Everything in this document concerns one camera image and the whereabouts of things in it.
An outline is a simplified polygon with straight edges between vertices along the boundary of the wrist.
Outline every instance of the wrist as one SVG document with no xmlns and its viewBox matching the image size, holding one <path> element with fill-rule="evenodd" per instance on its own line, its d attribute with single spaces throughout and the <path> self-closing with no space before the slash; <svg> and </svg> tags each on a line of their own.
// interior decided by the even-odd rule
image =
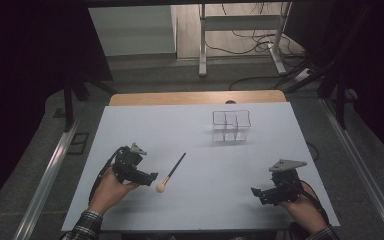
<svg viewBox="0 0 384 240">
<path fill-rule="evenodd" d="M 103 206 L 103 205 L 94 204 L 92 202 L 92 203 L 90 203 L 90 205 L 89 205 L 87 210 L 99 213 L 101 216 L 103 216 L 108 209 L 105 206 Z"/>
</svg>

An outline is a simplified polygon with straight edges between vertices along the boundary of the white table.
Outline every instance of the white table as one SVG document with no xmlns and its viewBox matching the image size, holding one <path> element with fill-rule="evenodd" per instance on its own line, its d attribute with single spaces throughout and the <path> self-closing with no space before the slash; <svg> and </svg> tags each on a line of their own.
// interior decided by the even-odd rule
<svg viewBox="0 0 384 240">
<path fill-rule="evenodd" d="M 248 110 L 247 140 L 212 141 L 212 112 Z M 62 230 L 71 230 L 87 208 L 98 172 L 113 152 L 136 142 L 148 152 L 138 169 L 158 172 L 150 187 L 132 191 L 104 217 L 102 230 L 223 231 L 285 229 L 292 221 L 281 207 L 262 205 L 251 187 L 274 187 L 269 167 L 279 158 L 305 161 L 298 168 L 339 226 L 291 105 L 281 103 L 106 107 Z M 186 152 L 164 193 L 161 183 Z"/>
</svg>

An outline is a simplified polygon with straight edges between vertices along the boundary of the gray floor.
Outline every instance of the gray floor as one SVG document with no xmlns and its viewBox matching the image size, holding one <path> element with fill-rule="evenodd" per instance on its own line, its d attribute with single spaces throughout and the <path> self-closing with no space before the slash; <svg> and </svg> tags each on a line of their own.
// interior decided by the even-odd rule
<svg viewBox="0 0 384 240">
<path fill-rule="evenodd" d="M 264 77 L 235 84 L 232 90 L 268 89 L 279 78 L 271 58 L 210 59 L 206 78 L 198 77 L 197 60 L 175 59 L 109 59 L 114 82 L 108 86 L 120 93 L 226 91 L 229 85 L 246 77 Z M 342 239 L 384 239 L 384 222 L 371 201 L 352 162 L 334 131 L 317 97 L 318 82 L 287 94 L 303 135 L 341 223 L 337 229 Z M 58 239 L 65 214 L 77 187 L 101 114 L 110 95 L 87 84 L 91 93 L 86 102 L 75 100 L 76 109 L 84 107 L 77 134 L 88 134 L 86 145 L 71 145 L 59 174 L 41 211 L 30 239 Z M 49 97 L 42 123 L 25 154 L 0 192 L 0 239 L 12 239 L 36 191 L 36 187 L 61 138 L 64 118 L 63 95 Z M 384 192 L 384 146 L 354 112 L 346 105 L 346 124 L 371 173 Z M 120 239 L 119 234 L 103 234 L 101 239 Z"/>
</svg>

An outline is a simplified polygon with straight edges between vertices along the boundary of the white wall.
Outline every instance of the white wall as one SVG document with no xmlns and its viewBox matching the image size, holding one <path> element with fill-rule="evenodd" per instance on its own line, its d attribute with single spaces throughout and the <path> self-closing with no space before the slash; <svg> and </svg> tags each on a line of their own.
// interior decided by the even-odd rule
<svg viewBox="0 0 384 240">
<path fill-rule="evenodd" d="M 170 6 L 90 8 L 89 13 L 106 56 L 176 52 Z"/>
</svg>

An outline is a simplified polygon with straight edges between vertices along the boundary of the dark background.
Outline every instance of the dark background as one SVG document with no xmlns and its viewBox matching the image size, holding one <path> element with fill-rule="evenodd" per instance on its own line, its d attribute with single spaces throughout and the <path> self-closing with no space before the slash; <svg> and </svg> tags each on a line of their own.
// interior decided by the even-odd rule
<svg viewBox="0 0 384 240">
<path fill-rule="evenodd" d="M 321 38 L 328 47 L 315 55 L 320 63 L 335 53 L 346 32 L 336 33 L 358 7 L 349 1 L 332 6 Z M 343 70 L 359 97 L 355 110 L 384 143 L 384 1 L 376 2 Z M 46 99 L 77 72 L 111 80 L 85 5 L 0 1 L 0 188 L 37 130 Z"/>
<path fill-rule="evenodd" d="M 35 134 L 46 99 L 78 72 L 112 80 L 86 6 L 0 1 L 0 189 Z"/>
</svg>

